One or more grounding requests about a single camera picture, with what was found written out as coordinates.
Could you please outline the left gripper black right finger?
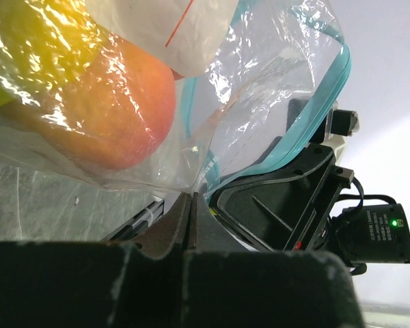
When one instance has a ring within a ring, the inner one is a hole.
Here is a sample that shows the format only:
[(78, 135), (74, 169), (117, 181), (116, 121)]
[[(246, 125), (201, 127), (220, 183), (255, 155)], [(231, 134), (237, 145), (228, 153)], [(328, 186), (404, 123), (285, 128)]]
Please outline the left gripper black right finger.
[(182, 261), (184, 327), (363, 327), (349, 270), (329, 252), (248, 251), (211, 215), (190, 210)]

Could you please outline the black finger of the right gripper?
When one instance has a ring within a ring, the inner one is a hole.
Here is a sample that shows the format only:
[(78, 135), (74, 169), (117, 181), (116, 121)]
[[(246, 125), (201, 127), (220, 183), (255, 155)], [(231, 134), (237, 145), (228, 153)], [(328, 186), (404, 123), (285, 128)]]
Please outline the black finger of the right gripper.
[(316, 229), (317, 198), (335, 163), (332, 148), (311, 143), (286, 166), (219, 189), (217, 218), (258, 250), (306, 249)]

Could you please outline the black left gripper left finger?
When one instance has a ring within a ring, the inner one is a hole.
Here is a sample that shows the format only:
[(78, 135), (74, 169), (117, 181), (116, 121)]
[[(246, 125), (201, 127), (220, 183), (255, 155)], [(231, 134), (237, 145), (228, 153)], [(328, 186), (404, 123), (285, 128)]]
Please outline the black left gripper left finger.
[(129, 241), (0, 242), (0, 327), (179, 327), (190, 208)]

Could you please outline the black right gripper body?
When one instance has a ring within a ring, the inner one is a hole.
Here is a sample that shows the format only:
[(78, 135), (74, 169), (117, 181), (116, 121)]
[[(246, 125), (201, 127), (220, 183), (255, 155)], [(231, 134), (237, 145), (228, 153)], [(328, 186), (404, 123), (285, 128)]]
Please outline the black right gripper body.
[(331, 146), (309, 141), (284, 169), (295, 195), (287, 201), (285, 250), (330, 251), (363, 275), (368, 264), (410, 264), (410, 231), (401, 204), (364, 193)]

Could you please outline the clear zip top bag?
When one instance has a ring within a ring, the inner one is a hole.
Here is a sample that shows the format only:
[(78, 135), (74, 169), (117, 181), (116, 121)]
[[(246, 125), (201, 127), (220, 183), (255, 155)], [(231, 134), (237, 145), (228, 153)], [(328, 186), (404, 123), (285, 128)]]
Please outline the clear zip top bag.
[[(210, 195), (293, 160), (349, 76), (329, 1), (84, 2), (106, 42), (115, 34), (184, 76), (167, 137), (141, 163), (115, 171), (80, 165), (0, 114), (0, 161), (104, 189)], [(0, 109), (37, 105), (50, 91)]]

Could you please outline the orange peach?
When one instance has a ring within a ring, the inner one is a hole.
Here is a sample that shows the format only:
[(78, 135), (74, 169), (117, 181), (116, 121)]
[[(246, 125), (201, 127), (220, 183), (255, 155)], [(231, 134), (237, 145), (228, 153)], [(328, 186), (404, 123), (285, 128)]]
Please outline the orange peach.
[(0, 114), (80, 165), (120, 171), (141, 163), (165, 140), (176, 108), (172, 70), (111, 34), (77, 81), (11, 102)]

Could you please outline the yellow banana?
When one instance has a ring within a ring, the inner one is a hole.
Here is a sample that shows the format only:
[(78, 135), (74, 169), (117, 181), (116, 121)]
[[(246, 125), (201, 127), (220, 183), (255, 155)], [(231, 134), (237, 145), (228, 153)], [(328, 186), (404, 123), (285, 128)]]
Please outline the yellow banana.
[(0, 1), (0, 106), (76, 80), (107, 37), (84, 1)]

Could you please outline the red chili pepper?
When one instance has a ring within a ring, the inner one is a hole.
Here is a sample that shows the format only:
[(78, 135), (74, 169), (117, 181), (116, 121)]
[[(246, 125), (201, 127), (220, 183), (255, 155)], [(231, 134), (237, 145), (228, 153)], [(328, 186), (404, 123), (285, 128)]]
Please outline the red chili pepper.
[(181, 75), (181, 74), (179, 74), (179, 73), (177, 73), (175, 70), (173, 70), (172, 69), (172, 74), (173, 74), (173, 77), (174, 77), (174, 80), (175, 81), (177, 81), (177, 80), (181, 80), (181, 79), (183, 79), (184, 78), (184, 76), (183, 75)]

